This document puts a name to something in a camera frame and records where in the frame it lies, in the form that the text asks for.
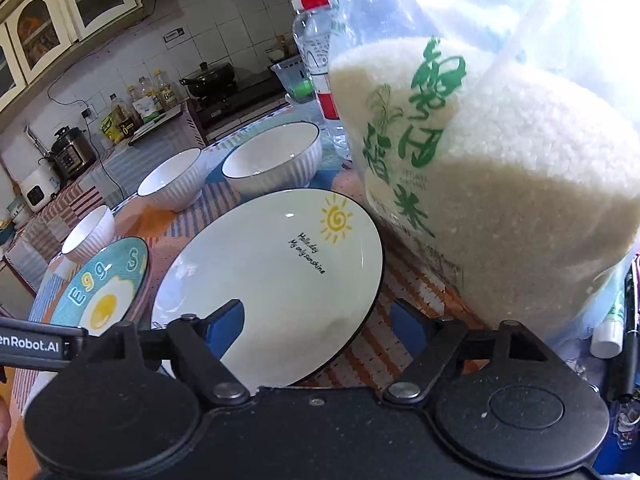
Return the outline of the yellow oil bottle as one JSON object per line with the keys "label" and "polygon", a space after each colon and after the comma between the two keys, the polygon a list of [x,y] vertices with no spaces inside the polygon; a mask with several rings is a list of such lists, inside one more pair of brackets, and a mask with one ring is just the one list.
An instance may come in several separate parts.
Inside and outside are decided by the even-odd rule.
{"label": "yellow oil bottle", "polygon": [[111,110],[102,118],[100,130],[113,144],[119,144],[134,134],[137,125],[131,110],[123,100],[115,93],[110,95],[110,100]]}

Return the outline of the white kitchen appliance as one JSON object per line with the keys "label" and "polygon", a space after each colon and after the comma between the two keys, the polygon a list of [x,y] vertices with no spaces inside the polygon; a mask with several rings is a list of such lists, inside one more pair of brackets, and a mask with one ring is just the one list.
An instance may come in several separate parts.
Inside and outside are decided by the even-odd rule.
{"label": "white kitchen appliance", "polygon": [[49,164],[39,165],[21,183],[20,188],[27,205],[33,212],[47,206],[61,191],[61,180]]}

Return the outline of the black gas stove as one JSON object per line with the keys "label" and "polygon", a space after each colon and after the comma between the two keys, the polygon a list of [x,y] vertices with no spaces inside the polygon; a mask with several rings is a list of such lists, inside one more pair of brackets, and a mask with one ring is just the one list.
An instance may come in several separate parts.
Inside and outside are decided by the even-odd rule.
{"label": "black gas stove", "polygon": [[219,89],[203,99],[190,98],[186,109],[201,134],[210,133],[224,122],[239,118],[262,104],[283,98],[285,90],[273,73],[262,73]]}

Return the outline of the medium white ribbed bowl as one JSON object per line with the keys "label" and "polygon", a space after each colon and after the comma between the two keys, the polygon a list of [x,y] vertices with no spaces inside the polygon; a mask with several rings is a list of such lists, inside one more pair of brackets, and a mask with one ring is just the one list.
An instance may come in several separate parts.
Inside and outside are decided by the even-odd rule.
{"label": "medium white ribbed bowl", "polygon": [[139,184],[137,194],[156,209],[183,211],[200,197],[207,175],[203,151],[189,148],[151,171]]}

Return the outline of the cream wall cabinet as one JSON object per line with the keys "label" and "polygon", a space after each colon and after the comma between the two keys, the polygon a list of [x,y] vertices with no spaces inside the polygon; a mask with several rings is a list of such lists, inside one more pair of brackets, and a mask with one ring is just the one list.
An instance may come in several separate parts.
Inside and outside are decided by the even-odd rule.
{"label": "cream wall cabinet", "polygon": [[142,0],[1,0],[1,114],[142,13]]}

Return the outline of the small white ribbed bowl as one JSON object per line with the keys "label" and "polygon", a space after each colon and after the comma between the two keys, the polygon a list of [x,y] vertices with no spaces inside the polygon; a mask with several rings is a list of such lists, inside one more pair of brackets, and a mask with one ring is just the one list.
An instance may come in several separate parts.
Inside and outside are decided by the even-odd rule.
{"label": "small white ribbed bowl", "polygon": [[114,214],[101,205],[70,231],[62,245],[62,255],[74,263],[84,263],[111,244],[114,235]]}

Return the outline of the large white ribbed bowl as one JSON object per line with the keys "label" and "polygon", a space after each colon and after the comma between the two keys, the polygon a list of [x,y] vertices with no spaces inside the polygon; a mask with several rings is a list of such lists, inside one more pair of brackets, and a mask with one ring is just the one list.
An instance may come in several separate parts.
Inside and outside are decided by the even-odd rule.
{"label": "large white ribbed bowl", "polygon": [[246,141],[222,163],[221,173],[245,198],[306,188],[322,161],[321,130],[311,122],[289,122]]}

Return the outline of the black cooking pot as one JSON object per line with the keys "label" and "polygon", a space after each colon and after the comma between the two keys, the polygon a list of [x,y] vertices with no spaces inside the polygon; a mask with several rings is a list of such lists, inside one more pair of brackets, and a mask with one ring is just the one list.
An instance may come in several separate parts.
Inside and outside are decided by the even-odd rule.
{"label": "black cooking pot", "polygon": [[216,64],[201,62],[198,70],[180,78],[179,84],[186,87],[195,99],[224,96],[238,86],[234,68],[229,62]]}

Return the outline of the red label water bottle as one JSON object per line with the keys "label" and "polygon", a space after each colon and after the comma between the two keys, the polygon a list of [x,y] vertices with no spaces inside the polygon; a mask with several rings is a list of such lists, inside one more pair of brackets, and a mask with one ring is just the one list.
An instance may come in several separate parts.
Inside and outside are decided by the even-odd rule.
{"label": "red label water bottle", "polygon": [[332,15],[329,0],[292,0],[293,37],[317,97],[336,154],[350,159],[344,127],[338,117],[329,82]]}

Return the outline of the blue egg plate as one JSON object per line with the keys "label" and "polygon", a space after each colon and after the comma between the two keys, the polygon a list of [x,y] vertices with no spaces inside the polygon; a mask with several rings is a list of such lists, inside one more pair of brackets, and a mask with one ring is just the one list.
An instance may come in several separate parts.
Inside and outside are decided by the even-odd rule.
{"label": "blue egg plate", "polygon": [[50,323],[84,328],[100,336],[134,308],[149,266],[140,237],[124,237],[101,249],[70,280]]}

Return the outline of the electric pressure cooker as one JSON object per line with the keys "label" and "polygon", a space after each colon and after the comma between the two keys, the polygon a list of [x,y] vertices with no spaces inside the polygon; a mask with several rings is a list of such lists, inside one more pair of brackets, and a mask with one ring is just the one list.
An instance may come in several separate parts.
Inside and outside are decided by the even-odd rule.
{"label": "electric pressure cooker", "polygon": [[58,129],[50,156],[66,181],[77,179],[96,162],[94,149],[78,127]]}

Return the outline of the white plastic basket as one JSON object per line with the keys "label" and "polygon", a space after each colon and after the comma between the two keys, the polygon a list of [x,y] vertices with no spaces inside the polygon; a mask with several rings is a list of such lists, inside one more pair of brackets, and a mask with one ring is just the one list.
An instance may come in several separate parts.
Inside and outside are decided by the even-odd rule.
{"label": "white plastic basket", "polygon": [[286,94],[295,103],[304,104],[314,100],[314,86],[311,84],[300,55],[273,64],[270,70],[277,76]]}

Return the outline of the white sun plate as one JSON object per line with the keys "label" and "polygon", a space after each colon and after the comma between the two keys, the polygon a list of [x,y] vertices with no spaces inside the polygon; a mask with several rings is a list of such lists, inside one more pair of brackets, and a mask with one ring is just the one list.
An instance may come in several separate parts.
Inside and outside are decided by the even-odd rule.
{"label": "white sun plate", "polygon": [[171,263],[153,304],[164,328],[231,299],[245,322],[221,361],[256,391],[321,370],[354,338],[378,298],[384,256],[370,214],[350,198],[294,188],[236,206]]}

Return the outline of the wooden cutting board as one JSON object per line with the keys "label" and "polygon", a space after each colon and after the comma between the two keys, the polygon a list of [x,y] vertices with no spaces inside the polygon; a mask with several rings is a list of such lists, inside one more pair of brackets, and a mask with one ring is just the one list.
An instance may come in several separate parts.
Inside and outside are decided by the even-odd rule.
{"label": "wooden cutting board", "polygon": [[166,110],[165,113],[160,114],[160,116],[151,120],[150,122],[142,126],[140,129],[138,129],[136,133],[129,139],[128,144],[132,145],[137,143],[144,136],[146,136],[148,133],[152,132],[159,126],[165,125],[166,122],[170,122],[171,120],[179,117],[182,114],[182,112],[183,112],[182,103],[179,103],[178,105],[174,106],[170,110]]}

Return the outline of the white tube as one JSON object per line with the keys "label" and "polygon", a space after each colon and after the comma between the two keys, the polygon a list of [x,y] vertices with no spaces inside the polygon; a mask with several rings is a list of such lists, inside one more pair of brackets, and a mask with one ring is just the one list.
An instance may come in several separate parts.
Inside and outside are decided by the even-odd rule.
{"label": "white tube", "polygon": [[625,293],[621,289],[603,321],[591,336],[590,352],[598,359],[613,359],[623,350],[625,335]]}

